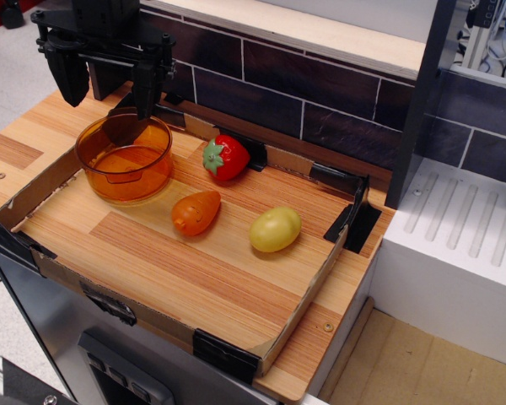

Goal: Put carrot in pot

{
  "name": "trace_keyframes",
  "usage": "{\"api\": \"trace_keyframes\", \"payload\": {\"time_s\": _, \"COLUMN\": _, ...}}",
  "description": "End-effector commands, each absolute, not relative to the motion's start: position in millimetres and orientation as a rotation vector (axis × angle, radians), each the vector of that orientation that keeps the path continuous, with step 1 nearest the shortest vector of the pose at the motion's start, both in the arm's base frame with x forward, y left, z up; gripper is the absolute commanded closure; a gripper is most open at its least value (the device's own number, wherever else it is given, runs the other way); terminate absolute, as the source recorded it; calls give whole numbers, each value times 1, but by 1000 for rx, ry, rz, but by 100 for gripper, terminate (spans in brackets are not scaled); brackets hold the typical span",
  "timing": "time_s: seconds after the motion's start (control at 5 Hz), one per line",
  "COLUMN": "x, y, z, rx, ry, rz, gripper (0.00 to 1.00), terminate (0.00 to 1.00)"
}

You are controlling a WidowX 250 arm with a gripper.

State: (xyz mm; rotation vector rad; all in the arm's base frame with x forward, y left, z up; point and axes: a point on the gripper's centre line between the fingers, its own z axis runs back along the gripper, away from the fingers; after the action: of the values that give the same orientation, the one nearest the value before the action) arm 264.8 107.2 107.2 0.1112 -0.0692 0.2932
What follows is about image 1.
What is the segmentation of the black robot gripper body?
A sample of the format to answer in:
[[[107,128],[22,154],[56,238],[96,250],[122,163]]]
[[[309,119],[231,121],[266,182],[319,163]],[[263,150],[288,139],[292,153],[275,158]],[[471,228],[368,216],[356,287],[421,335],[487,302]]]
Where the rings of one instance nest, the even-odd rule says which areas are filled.
[[[175,38],[147,21],[139,1],[71,1],[69,8],[35,11],[30,19],[56,79],[82,78],[89,62],[134,72],[145,66],[157,79],[175,74]]]

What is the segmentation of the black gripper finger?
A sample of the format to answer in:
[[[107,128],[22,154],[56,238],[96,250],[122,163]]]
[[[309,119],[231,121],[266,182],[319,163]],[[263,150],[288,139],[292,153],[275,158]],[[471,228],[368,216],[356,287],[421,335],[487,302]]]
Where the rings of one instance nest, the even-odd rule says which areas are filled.
[[[159,103],[164,81],[164,68],[155,62],[139,62],[132,69],[132,95],[139,120],[148,119]]]
[[[89,71],[86,62],[76,53],[45,47],[45,56],[51,74],[62,98],[77,107],[89,91]]]

